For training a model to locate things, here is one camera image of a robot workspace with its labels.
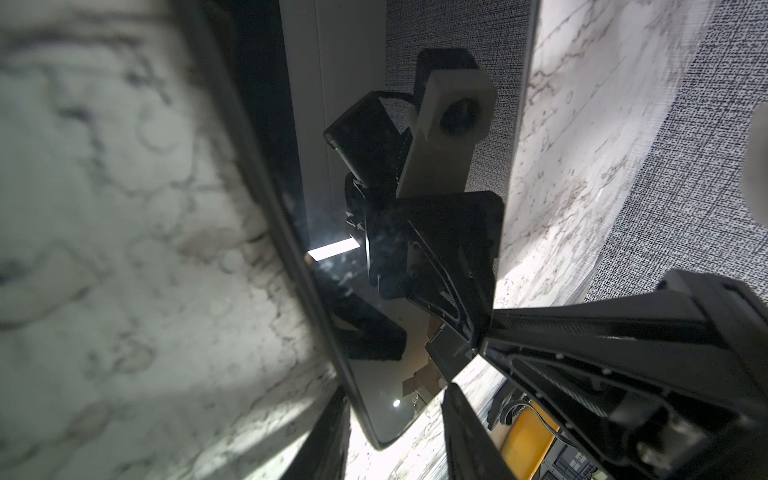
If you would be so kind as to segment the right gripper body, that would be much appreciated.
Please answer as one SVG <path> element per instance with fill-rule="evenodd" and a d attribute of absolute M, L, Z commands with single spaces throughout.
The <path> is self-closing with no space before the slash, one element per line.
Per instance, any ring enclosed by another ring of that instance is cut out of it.
<path fill-rule="evenodd" d="M 625 479 L 765 479 L 767 389 L 760 383 L 624 387 Z"/>

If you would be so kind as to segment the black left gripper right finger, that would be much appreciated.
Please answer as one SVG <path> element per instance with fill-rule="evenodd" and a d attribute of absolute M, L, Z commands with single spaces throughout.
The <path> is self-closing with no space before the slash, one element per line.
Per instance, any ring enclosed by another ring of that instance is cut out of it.
<path fill-rule="evenodd" d="M 441 410 L 449 479 L 515 479 L 457 384 L 446 388 Z"/>

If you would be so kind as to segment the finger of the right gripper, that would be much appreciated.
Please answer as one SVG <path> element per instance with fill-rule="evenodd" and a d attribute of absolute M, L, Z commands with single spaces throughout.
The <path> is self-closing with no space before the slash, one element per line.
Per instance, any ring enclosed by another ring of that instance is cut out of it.
<path fill-rule="evenodd" d="M 717 350 L 715 383 L 767 389 L 767 308 L 744 282 L 672 270 L 642 295 L 498 310 L 484 350 Z"/>
<path fill-rule="evenodd" d="M 615 479 L 701 479 L 720 430 L 717 350 L 484 350 Z"/>

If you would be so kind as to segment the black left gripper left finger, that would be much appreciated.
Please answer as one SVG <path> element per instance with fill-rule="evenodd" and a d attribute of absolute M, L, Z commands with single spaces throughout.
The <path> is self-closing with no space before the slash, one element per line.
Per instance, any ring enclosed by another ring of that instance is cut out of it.
<path fill-rule="evenodd" d="M 342 480 L 350 439 L 350 405 L 339 387 L 281 480 Z"/>

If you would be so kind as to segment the black phone with camera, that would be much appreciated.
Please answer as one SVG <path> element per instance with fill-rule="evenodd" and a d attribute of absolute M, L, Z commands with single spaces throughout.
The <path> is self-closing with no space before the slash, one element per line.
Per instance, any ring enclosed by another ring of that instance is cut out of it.
<path fill-rule="evenodd" d="M 306 321 L 311 324 L 310 330 L 325 357 L 331 361 L 366 439 L 375 450 L 385 450 L 395 442 L 381 442 L 375 435 L 353 372 L 341 348 L 335 343 L 333 322 L 321 301 L 316 282 L 304 259 L 306 250 L 302 248 L 293 222 L 286 212 L 269 162 L 257 138 L 257 131 L 241 101 L 237 85 L 232 80 L 202 3 L 171 1 L 169 5 L 211 95 L 214 108 L 237 153 L 236 165 L 249 197 L 262 209 L 268 222 L 269 235 L 284 271 L 292 282 L 292 292 L 301 304 Z"/>

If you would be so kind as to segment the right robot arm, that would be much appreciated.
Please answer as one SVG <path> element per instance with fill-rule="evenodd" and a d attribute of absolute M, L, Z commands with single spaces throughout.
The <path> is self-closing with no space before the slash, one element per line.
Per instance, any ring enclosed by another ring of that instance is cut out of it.
<path fill-rule="evenodd" d="M 767 307 L 668 272 L 650 293 L 494 313 L 481 355 L 526 395 L 494 411 L 522 479 L 763 479 Z"/>

